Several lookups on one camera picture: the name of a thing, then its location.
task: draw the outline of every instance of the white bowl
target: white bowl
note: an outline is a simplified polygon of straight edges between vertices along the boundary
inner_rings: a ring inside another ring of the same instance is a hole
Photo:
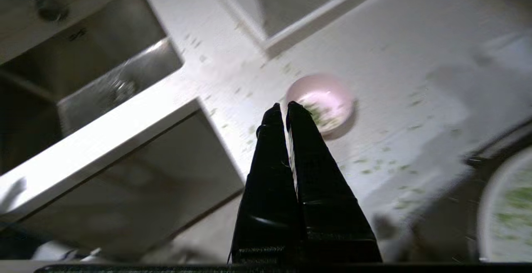
[[[295,81],[286,93],[286,104],[296,101],[312,114],[322,135],[332,133],[353,112],[354,97],[339,78],[312,74]]]

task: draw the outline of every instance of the green food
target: green food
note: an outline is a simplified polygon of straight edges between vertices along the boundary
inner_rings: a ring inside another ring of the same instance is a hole
[[[329,113],[331,110],[330,108],[320,108],[315,103],[314,104],[305,104],[303,103],[303,107],[310,112],[310,115],[312,116],[312,120],[316,124],[318,128],[323,128],[329,124],[331,125],[337,125],[338,120],[336,118],[327,118],[325,116],[327,113]]]
[[[399,200],[399,203],[394,207],[396,210],[403,210],[409,207],[410,205],[417,203],[417,201],[413,200]]]
[[[532,216],[526,214],[498,213],[497,220],[506,227],[515,228],[525,225],[532,226]]]
[[[521,187],[508,191],[504,198],[510,206],[516,209],[532,210],[532,187]]]
[[[409,131],[414,131],[414,130],[419,129],[419,128],[422,127],[422,126],[423,126],[423,125],[414,125],[414,126],[412,126],[412,127],[409,127],[408,130],[409,130]]]
[[[417,105],[421,104],[421,103],[422,103],[422,101],[423,101],[423,100],[421,100],[421,99],[420,99],[420,100],[418,100],[418,101],[414,101],[414,102],[413,102],[412,104],[410,104],[410,107],[414,107],[414,106],[417,106]]]
[[[454,137],[454,138],[459,137],[461,134],[462,134],[462,130],[461,129],[452,129],[451,130],[451,136]]]

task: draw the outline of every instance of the kitchen counter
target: kitchen counter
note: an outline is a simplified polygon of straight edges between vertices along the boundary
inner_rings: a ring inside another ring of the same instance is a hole
[[[486,114],[456,92],[477,72],[472,47],[532,23],[517,2],[368,0],[273,59],[218,0],[148,2],[184,66],[2,176],[0,193],[25,179],[9,210],[83,180],[93,160],[195,98],[245,179],[264,111],[298,78],[325,72],[357,99],[353,128],[327,140],[332,155],[367,216],[405,220],[467,174],[463,152],[528,115],[504,108],[506,120],[480,132],[471,119]]]

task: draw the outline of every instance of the green crumb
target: green crumb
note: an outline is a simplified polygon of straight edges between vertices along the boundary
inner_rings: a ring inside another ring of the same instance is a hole
[[[409,105],[409,107],[414,107],[414,106],[417,106],[419,104],[421,104],[423,102],[422,99],[418,100],[418,101],[414,101],[412,104]]]
[[[462,134],[462,130],[461,129],[452,129],[451,130],[451,136],[453,138],[458,138],[461,134]]]
[[[283,67],[283,72],[287,74],[290,71],[290,63]]]
[[[516,209],[532,210],[532,187],[521,187],[508,191],[504,195],[505,201]]]
[[[507,236],[502,237],[502,239],[509,240],[509,241],[515,241],[519,239],[519,237],[514,236],[514,235],[507,235]]]
[[[505,226],[511,227],[519,223],[521,216],[518,214],[497,213],[495,214],[497,220]]]
[[[303,104],[303,107],[310,113],[312,120],[317,127],[325,127],[329,123],[332,125],[338,124],[336,118],[326,118],[325,114],[330,112],[330,108],[319,108],[315,103],[313,104]]]
[[[394,207],[394,209],[403,210],[403,209],[406,209],[407,207],[409,207],[412,203],[414,203],[414,201],[401,200],[401,201],[399,201],[399,203],[397,203],[397,205]]]
[[[422,127],[423,125],[413,125],[412,127],[409,127],[407,130],[409,131],[414,131],[414,130],[417,130],[419,129],[420,127]]]

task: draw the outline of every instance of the kitchen sink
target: kitchen sink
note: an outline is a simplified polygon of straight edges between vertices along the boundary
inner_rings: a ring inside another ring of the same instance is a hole
[[[115,0],[0,66],[0,174],[182,62],[146,0]]]

